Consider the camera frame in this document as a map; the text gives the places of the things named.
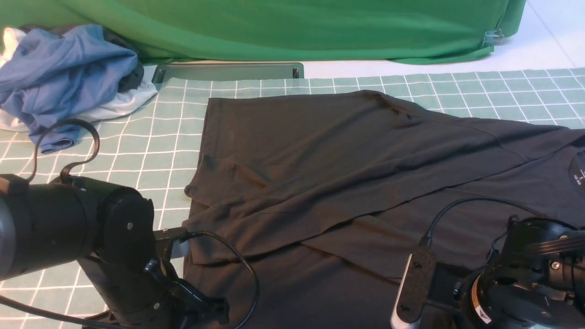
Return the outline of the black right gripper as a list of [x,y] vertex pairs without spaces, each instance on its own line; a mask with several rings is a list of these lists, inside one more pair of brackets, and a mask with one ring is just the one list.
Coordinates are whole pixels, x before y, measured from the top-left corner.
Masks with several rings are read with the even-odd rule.
[[454,329],[582,329],[584,290],[545,276],[525,280],[475,271],[457,294]]

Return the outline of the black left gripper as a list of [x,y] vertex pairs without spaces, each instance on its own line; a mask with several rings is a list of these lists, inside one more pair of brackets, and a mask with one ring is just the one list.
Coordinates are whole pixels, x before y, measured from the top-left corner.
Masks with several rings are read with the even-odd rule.
[[225,298],[212,298],[219,310],[205,314],[173,297],[146,273],[134,273],[94,256],[82,258],[80,266],[108,306],[86,320],[130,329],[200,329],[210,322],[230,322]]

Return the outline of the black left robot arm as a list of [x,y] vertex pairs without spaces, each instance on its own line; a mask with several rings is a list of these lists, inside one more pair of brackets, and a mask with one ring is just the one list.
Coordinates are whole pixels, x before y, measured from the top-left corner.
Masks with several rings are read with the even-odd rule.
[[194,329],[229,323],[229,304],[179,278],[187,230],[155,231],[154,204],[135,189],[78,177],[32,185],[1,176],[1,279],[77,261],[108,310],[84,329]]

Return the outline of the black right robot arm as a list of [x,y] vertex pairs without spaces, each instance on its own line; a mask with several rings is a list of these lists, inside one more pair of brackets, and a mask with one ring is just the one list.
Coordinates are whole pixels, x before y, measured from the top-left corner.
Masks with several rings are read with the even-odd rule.
[[456,329],[582,329],[584,231],[548,218],[510,223],[458,297]]

